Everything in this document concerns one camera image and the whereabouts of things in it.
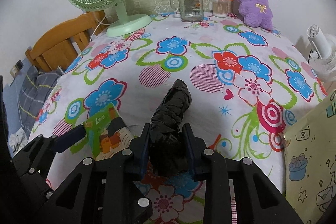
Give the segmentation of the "green orange tissue pack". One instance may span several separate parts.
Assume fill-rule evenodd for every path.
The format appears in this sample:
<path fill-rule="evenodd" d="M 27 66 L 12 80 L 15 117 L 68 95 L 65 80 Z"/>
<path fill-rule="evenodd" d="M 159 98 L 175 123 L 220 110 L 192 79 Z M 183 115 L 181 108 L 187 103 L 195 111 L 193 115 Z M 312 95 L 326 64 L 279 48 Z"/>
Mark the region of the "green orange tissue pack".
<path fill-rule="evenodd" d="M 96 161 L 108 159 L 128 148 L 134 139 L 112 103 L 88 118 L 83 125 Z"/>

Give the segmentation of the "black plastic bag bundle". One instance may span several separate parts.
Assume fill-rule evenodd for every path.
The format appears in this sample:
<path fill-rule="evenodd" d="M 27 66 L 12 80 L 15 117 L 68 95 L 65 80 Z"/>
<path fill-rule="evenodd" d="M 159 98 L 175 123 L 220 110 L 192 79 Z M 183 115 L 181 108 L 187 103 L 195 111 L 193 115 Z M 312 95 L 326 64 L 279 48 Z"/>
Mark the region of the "black plastic bag bundle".
<path fill-rule="evenodd" d="M 187 148 L 179 126 L 190 104 L 187 85 L 177 79 L 151 117 L 149 159 L 158 176 L 172 177 L 187 171 Z"/>

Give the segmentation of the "crumpled white cloth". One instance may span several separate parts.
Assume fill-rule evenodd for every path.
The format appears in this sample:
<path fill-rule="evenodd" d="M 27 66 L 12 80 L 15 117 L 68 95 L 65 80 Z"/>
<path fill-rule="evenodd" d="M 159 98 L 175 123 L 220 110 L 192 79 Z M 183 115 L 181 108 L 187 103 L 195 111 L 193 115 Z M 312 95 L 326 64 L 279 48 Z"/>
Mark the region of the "crumpled white cloth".
<path fill-rule="evenodd" d="M 24 148 L 28 143 L 25 131 L 20 128 L 16 133 L 9 136 L 8 145 L 13 156 Z"/>

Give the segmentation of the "grey plaid pillow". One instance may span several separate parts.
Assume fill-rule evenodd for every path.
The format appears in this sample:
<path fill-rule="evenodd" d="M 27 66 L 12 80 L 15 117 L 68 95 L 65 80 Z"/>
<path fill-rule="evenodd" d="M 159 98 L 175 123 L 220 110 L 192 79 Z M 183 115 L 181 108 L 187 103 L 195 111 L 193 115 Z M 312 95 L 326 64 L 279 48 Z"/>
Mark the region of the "grey plaid pillow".
<path fill-rule="evenodd" d="M 49 94 L 62 76 L 59 69 L 52 72 L 43 72 L 35 66 L 30 66 L 22 83 L 18 95 L 18 110 L 21 128 L 29 138 L 40 110 Z"/>

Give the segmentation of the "yellow patterned storage box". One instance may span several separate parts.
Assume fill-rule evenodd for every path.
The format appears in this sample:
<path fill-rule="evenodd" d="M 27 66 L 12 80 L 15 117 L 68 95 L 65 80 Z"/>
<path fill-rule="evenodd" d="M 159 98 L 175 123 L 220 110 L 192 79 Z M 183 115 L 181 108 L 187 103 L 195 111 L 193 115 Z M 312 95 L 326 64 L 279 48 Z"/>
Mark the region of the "yellow patterned storage box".
<path fill-rule="evenodd" d="M 335 92 L 288 127 L 285 198 L 303 223 L 317 223 L 335 198 Z"/>

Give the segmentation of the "white standing fan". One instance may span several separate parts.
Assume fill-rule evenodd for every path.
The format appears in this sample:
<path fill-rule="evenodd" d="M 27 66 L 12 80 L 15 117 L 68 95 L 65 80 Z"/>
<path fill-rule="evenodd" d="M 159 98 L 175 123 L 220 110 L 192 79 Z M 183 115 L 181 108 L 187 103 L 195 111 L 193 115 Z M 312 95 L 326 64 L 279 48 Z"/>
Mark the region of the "white standing fan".
<path fill-rule="evenodd" d="M 295 46 L 324 83 L 335 82 L 335 35 L 316 24 L 299 28 Z"/>

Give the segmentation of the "purple plush bunny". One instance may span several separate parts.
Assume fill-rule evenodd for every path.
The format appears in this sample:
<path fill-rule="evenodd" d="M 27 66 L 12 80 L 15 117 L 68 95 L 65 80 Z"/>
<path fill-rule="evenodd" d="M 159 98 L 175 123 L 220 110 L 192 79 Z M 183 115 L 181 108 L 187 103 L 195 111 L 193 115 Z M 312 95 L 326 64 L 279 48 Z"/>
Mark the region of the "purple plush bunny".
<path fill-rule="evenodd" d="M 273 14 L 268 0 L 236 0 L 239 3 L 238 12 L 243 22 L 249 27 L 261 27 L 272 30 Z"/>

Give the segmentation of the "small jar with orange lid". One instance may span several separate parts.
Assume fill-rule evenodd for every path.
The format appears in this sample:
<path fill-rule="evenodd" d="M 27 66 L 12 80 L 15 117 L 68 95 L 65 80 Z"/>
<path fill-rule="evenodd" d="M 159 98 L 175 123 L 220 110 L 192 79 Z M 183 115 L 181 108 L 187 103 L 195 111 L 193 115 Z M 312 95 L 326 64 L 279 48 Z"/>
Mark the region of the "small jar with orange lid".
<path fill-rule="evenodd" d="M 232 5 L 234 0 L 211 0 L 213 15 L 224 18 L 232 12 Z"/>

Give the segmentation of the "wall power socket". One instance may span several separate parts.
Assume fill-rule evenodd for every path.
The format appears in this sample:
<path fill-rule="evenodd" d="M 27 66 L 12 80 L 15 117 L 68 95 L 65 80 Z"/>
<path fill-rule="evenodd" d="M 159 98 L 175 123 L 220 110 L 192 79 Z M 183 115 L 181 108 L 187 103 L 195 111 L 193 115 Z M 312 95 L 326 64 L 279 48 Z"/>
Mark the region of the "wall power socket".
<path fill-rule="evenodd" d="M 24 67 L 23 62 L 21 60 L 18 60 L 10 70 L 11 76 L 15 78 L 23 67 Z"/>

